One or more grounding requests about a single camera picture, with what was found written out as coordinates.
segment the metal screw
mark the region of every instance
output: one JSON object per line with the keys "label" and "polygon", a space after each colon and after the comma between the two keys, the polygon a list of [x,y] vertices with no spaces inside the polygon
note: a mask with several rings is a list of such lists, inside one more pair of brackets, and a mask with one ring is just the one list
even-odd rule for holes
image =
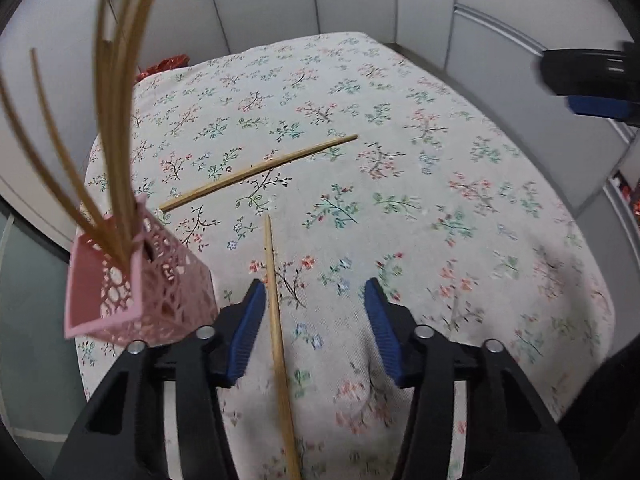
{"label": "metal screw", "polygon": [[429,339],[434,336],[435,331],[428,325],[418,325],[414,328],[414,334],[418,339]]}
{"label": "metal screw", "polygon": [[127,352],[135,355],[142,352],[145,348],[146,348],[146,343],[144,341],[140,341],[140,339],[137,339],[127,345]]}
{"label": "metal screw", "polygon": [[198,339],[211,339],[215,334],[216,329],[211,325],[204,325],[196,330],[196,337]]}
{"label": "metal screw", "polygon": [[492,354],[499,354],[504,350],[504,345],[497,339],[489,339],[484,342],[486,349]]}

